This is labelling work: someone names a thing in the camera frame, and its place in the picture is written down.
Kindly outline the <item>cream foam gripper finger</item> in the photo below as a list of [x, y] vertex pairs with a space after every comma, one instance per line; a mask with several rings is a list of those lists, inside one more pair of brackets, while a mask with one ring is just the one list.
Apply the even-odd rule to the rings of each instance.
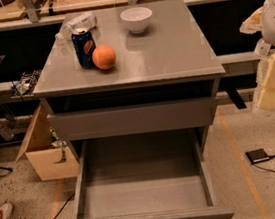
[[255, 34], [262, 29], [262, 8], [258, 8], [251, 14], [246, 21], [241, 24], [239, 31], [245, 34]]
[[275, 110], [275, 52], [259, 61], [254, 91], [254, 109]]

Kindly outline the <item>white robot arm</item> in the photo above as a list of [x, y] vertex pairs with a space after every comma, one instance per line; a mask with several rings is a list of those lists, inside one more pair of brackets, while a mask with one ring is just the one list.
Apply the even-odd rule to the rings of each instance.
[[253, 34], [261, 31], [262, 38], [254, 53], [261, 57], [257, 69], [257, 88], [254, 91], [254, 107], [257, 110], [275, 110], [275, 0], [265, 0], [245, 22], [240, 31]]

